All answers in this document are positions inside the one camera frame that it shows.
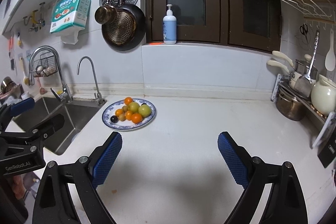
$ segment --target wire basket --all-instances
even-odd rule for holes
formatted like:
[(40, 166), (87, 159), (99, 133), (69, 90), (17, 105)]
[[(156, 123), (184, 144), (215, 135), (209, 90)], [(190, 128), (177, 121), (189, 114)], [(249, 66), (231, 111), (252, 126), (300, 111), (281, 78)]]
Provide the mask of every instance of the wire basket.
[(34, 77), (48, 77), (58, 72), (54, 55), (40, 58), (33, 63)]

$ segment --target kitchen sink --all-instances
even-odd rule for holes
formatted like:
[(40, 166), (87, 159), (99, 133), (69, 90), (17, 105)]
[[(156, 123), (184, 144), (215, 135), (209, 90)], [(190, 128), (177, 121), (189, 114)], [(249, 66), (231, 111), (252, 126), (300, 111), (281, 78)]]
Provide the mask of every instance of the kitchen sink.
[(44, 142), (47, 149), (61, 155), (101, 107), (94, 101), (73, 100), (69, 103), (60, 103), (56, 98), (42, 97), (35, 102), (33, 109), (22, 113), (13, 121), (22, 130), (28, 131), (49, 115), (62, 114), (65, 119), (63, 128)]

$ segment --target plate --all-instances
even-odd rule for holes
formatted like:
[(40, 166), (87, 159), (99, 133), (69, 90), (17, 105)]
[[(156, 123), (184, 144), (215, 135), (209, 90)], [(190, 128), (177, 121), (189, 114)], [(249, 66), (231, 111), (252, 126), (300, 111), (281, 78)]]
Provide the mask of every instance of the plate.
[(111, 116), (115, 115), (114, 113), (118, 108), (122, 108), (122, 106), (125, 105), (124, 100), (120, 100), (108, 106), (104, 110), (103, 115), (101, 117), (104, 124), (107, 125), (109, 128), (122, 131), (122, 130), (132, 130), (132, 129), (140, 128), (140, 127), (145, 126), (147, 123), (149, 123), (155, 116), (155, 113), (156, 113), (155, 106), (151, 102), (145, 99), (138, 99), (138, 98), (132, 98), (132, 99), (134, 102), (137, 102), (139, 105), (142, 105), (143, 103), (148, 105), (152, 110), (151, 115), (144, 118), (142, 122), (137, 123), (137, 124), (134, 124), (132, 121), (128, 121), (128, 120), (125, 120), (123, 122), (118, 121), (117, 123), (113, 123), (110, 121)]

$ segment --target power outlet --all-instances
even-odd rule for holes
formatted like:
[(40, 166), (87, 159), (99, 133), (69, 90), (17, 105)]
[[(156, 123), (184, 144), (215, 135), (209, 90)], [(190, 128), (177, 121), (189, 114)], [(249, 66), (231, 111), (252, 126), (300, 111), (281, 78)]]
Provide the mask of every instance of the power outlet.
[(328, 71), (327, 70), (327, 73), (325, 75), (328, 79), (330, 80), (334, 80), (334, 76), (335, 76), (335, 71)]

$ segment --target white countertop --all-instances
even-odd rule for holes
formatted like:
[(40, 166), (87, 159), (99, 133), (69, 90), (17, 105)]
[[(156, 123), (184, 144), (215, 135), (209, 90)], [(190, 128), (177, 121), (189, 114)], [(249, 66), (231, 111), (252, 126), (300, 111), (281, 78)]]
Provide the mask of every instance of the white countertop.
[[(109, 96), (63, 155), (44, 149), (45, 161), (61, 165), (89, 156), (113, 131), (101, 120), (104, 109), (123, 98)], [(156, 117), (143, 128), (120, 132), (121, 152), (97, 188), (117, 223), (224, 223), (243, 188), (217, 148), (223, 131), (251, 156), (271, 164), (293, 163), (310, 224), (318, 222), (334, 199), (332, 164), (324, 169), (317, 150), (310, 149), (317, 132), (306, 118), (291, 121), (270, 101), (146, 99), (157, 108)], [(41, 177), (43, 170), (35, 173)], [(269, 190), (267, 185), (251, 223), (259, 223)], [(76, 209), (83, 210), (73, 185), (70, 191)]]

